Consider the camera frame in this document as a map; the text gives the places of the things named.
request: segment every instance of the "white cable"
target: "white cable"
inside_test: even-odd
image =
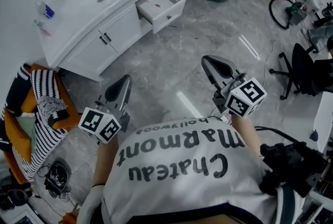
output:
[[[282,30],[280,30],[280,33],[277,35],[275,42],[273,43],[273,47],[272,50],[270,52],[270,54],[267,56],[266,60],[265,60],[265,72],[264,72],[264,82],[262,84],[262,88],[265,87],[265,82],[266,82],[266,65],[267,65],[267,61],[269,59],[269,57],[271,56],[272,52],[274,51],[274,45],[276,44],[276,42],[278,41],[278,39],[280,38],[280,34],[282,33]]]

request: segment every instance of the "tile floor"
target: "tile floor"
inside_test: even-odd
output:
[[[256,77],[261,83],[265,78],[268,98],[259,110],[251,115],[255,124],[281,129],[283,107],[290,99],[280,101],[286,81],[279,76],[270,75],[269,68],[284,66],[277,56],[284,51],[291,57],[295,43],[308,48],[308,42],[301,32],[303,24],[282,30],[272,20],[268,12],[270,0],[230,0],[215,3],[209,0],[187,0],[183,15],[158,34],[151,33],[130,47],[103,73],[104,81],[94,82],[87,78],[67,72],[63,77],[78,111],[85,106],[94,107],[94,100],[113,82],[129,74],[133,87],[127,111],[131,115],[130,131],[142,126],[161,122],[163,114],[170,111],[173,118],[193,117],[181,103],[177,94],[182,92],[205,117],[215,109],[212,102],[213,86],[209,83],[200,60],[203,55],[218,55],[232,60],[241,71]],[[276,6],[275,12],[282,12],[288,4]],[[305,25],[311,27],[311,19]],[[255,48],[260,60],[254,58],[240,38],[245,37]],[[279,137],[261,133],[264,143],[280,142]],[[59,147],[51,154],[47,164],[56,158],[63,158],[71,167],[70,197],[82,203],[91,187],[96,162],[97,145],[79,129],[70,132]],[[47,200],[51,207],[64,215],[73,208],[70,202],[53,199],[44,189],[44,179],[36,176],[34,189]],[[49,222],[57,223],[60,217],[52,211],[44,200],[31,199],[31,204]]]

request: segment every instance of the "cabinet handle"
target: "cabinet handle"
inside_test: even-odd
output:
[[[104,36],[108,39],[109,42],[112,41],[111,38],[106,33],[104,33]]]
[[[105,44],[105,45],[107,45],[107,44],[108,44],[106,41],[104,41],[104,39],[103,39],[103,37],[102,37],[102,36],[100,36],[99,38],[102,40],[102,42],[104,42],[104,44]]]

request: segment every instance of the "drawer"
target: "drawer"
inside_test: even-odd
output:
[[[157,33],[179,17],[186,0],[139,0],[136,7],[152,24],[153,34]]]

